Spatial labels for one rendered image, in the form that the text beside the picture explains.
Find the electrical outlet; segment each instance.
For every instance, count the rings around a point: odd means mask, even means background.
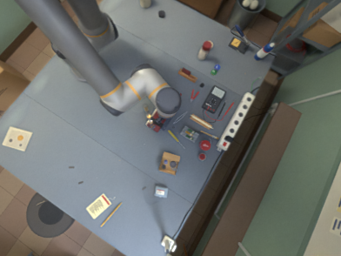
[[[244,94],[239,106],[237,107],[229,124],[227,124],[225,131],[223,132],[220,140],[217,143],[218,151],[227,151],[234,137],[236,136],[240,125],[243,123],[247,112],[251,108],[254,99],[255,96],[250,94],[249,92]]]
[[[3,140],[3,145],[25,152],[32,134],[33,133],[30,131],[24,131],[14,127],[10,127]]]

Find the orange stripe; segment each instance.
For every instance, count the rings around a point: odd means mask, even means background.
[[[107,29],[106,29],[103,33],[101,33],[101,34],[99,34],[99,35],[91,36],[91,35],[85,34],[84,32],[83,32],[83,34],[84,34],[86,37],[101,37],[101,36],[104,35],[106,32],[108,32],[108,30],[109,30],[109,25],[108,25]]]
[[[141,100],[140,95],[139,95],[138,92],[135,90],[135,88],[129,83],[129,81],[127,80],[125,83],[129,86],[129,88],[131,88],[131,90],[134,92],[134,94],[137,95],[138,100]]]
[[[119,83],[119,85],[111,92],[108,92],[106,95],[104,96],[100,96],[100,98],[107,98],[108,96],[111,96],[115,91],[117,91],[120,87],[122,86],[121,83]]]
[[[156,92],[157,90],[161,89],[162,87],[165,87],[167,85],[167,83],[165,82],[164,84],[161,84],[160,86],[158,86],[157,88],[155,88],[150,95],[148,96],[148,99],[150,99]]]

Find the white ball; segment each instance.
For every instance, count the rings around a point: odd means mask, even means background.
[[[250,4],[250,9],[255,10],[258,7],[258,4],[259,4],[258,0],[253,0]]]
[[[249,7],[250,4],[251,4],[251,1],[250,1],[250,0],[243,0],[243,2],[242,2],[242,5],[243,5],[244,7]]]

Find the power strip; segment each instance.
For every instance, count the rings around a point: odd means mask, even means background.
[[[223,132],[219,142],[217,143],[218,151],[227,151],[234,137],[236,136],[240,125],[243,123],[245,116],[252,106],[255,96],[249,92],[245,93],[235,113],[233,114],[229,124]]]

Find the gray shelving unit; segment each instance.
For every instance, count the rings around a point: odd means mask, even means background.
[[[326,2],[326,5],[319,13],[308,20],[309,14],[314,11],[321,3]],[[326,14],[329,10],[333,9],[336,5],[341,3],[341,0],[301,0],[285,17],[279,22],[278,27],[272,36],[271,42],[276,43],[273,52],[276,53],[277,58],[274,60],[272,69],[284,78],[292,72],[297,71],[311,64],[318,59],[327,56],[333,51],[341,48],[341,43],[335,44],[331,48],[318,44],[308,38],[303,37],[304,31],[313,25],[319,18]],[[300,17],[298,24],[295,28],[286,27],[281,33],[279,31],[284,26],[285,22],[289,20],[301,7],[304,6],[304,12]],[[300,39],[306,43],[307,52],[295,53],[289,51],[285,46],[294,39]]]

